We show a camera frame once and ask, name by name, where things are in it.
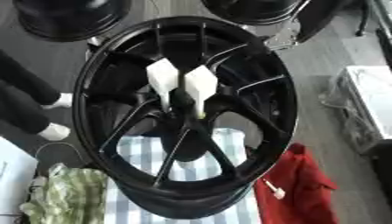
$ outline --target fabric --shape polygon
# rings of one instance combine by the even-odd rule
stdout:
[[[215,129],[213,140],[227,154],[233,164],[238,165],[246,159],[244,150],[245,135],[233,129]],[[159,138],[142,136],[125,136],[117,147],[118,153],[137,169],[156,175],[165,158]],[[205,156],[191,163],[175,163],[170,173],[174,180],[200,180],[216,176],[220,173],[219,164],[213,156]],[[256,198],[250,191],[234,206],[214,216],[199,220],[171,220],[149,213],[132,201],[117,188],[115,182],[108,181],[106,198],[105,224],[260,224]]]
[[[31,224],[103,223],[107,176],[97,170],[70,169],[56,164],[49,179],[31,194],[20,209]]]
[[[38,134],[44,130],[49,125],[48,118],[42,113],[42,109],[33,107],[16,88],[41,105],[56,102],[60,98],[60,92],[25,70],[2,51],[0,81],[4,81],[0,83],[0,119],[30,134]]]
[[[338,223],[331,208],[331,191],[337,186],[321,172],[302,144],[294,143],[263,178],[286,192],[278,200],[261,179],[256,181],[255,195],[263,223]]]

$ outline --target white foam block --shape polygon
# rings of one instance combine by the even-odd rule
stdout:
[[[185,75],[185,91],[195,100],[199,118],[204,117],[204,101],[215,95],[217,86],[218,79],[206,66]]]
[[[168,59],[161,59],[146,69],[150,85],[161,97],[162,108],[167,110],[170,107],[169,93],[178,86],[179,70]]]

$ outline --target black pants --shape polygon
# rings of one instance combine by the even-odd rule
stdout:
[[[26,103],[15,88],[27,93],[40,105],[54,104],[60,92],[20,66],[14,59],[0,51],[0,119],[21,130],[38,134],[49,125],[42,108]]]

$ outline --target white paper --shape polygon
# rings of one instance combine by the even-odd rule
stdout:
[[[37,159],[0,136],[0,214],[21,214],[19,206],[27,199],[37,164]]]

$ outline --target chair leg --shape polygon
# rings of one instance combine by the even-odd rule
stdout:
[[[358,31],[355,33],[355,36],[357,37],[363,36],[370,17],[370,9],[366,1],[364,1],[364,3],[362,4],[360,10],[362,11],[362,18],[360,20],[360,26],[358,27]]]

